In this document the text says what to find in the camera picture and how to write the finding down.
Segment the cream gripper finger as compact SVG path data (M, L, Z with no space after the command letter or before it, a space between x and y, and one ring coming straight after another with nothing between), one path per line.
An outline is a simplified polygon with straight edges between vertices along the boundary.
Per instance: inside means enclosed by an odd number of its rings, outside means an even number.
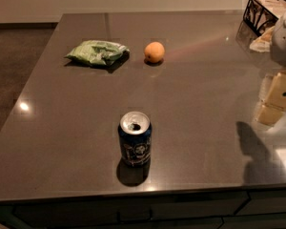
M284 115L284 112L278 108L267 106L265 104L258 104L255 120L267 126L274 126Z
M274 76L264 102L269 106L286 111L286 70L278 72Z

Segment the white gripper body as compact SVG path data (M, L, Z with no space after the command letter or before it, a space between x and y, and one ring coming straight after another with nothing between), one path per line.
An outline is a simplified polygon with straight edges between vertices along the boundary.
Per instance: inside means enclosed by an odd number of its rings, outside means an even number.
M273 30L271 57L276 63L286 67L286 11L277 20Z

